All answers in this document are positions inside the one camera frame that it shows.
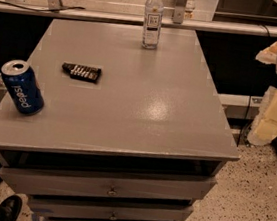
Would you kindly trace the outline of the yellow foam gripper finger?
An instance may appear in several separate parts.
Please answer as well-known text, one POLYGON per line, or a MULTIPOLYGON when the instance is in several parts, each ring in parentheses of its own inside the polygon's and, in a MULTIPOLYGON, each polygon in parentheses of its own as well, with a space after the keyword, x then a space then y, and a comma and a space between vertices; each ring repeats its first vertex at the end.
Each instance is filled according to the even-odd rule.
POLYGON ((258 110, 247 139, 252 145, 263 146, 277 137, 277 88, 268 87, 258 110))
POLYGON ((272 45, 259 51, 256 60, 267 64, 275 64, 277 62, 277 41, 272 45))

